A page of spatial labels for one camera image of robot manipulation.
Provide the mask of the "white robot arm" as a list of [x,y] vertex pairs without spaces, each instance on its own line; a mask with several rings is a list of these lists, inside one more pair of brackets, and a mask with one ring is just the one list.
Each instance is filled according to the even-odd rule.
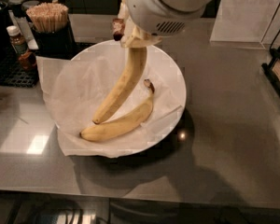
[[179,34],[186,23],[202,16],[212,0],[121,0],[124,48],[155,45],[163,37]]

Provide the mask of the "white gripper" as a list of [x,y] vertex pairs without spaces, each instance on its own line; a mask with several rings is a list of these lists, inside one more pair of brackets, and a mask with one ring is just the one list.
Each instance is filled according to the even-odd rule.
[[178,34],[186,21],[200,17],[204,7],[205,0],[121,0],[118,18],[126,21],[130,12],[136,25],[123,23],[119,42],[123,48],[156,45],[160,36]]

